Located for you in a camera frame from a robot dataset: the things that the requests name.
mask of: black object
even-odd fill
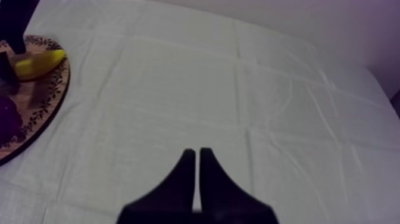
[[[202,213],[192,211],[194,190],[195,152],[185,150],[158,187],[124,207],[117,224],[278,224],[272,208],[241,190],[210,148],[200,152]]]
[[[0,53],[0,78],[13,86],[18,85],[18,77],[8,61],[6,52]]]
[[[6,40],[16,54],[24,54],[24,32],[39,0],[1,0],[0,40]]]
[[[39,0],[1,0],[0,41],[5,40],[16,54],[24,54],[24,32]],[[5,52],[0,54],[0,78],[17,86],[18,78]]]

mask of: yellow banana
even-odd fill
[[[14,64],[14,71],[21,81],[38,78],[56,68],[65,56],[64,50],[46,51],[32,55]]]

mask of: round wooden board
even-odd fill
[[[55,41],[43,36],[24,37],[26,54],[40,54],[62,49]],[[0,41],[0,52],[6,51],[10,60],[15,55],[5,41]],[[50,124],[63,103],[70,81],[70,64],[65,57],[60,64],[38,80],[20,83],[18,91],[11,93],[0,86],[2,97],[13,100],[21,114],[24,138],[13,137],[11,142],[0,145],[0,166],[24,151]]]

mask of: purple fruit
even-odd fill
[[[8,97],[0,97],[0,145],[10,142],[14,136],[20,137],[21,126],[16,104]]]

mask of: white tablecloth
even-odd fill
[[[1,224],[115,223],[200,147],[281,223],[399,220],[400,122],[365,68],[146,1],[41,0],[26,33],[65,48],[71,84],[49,128],[0,167]]]

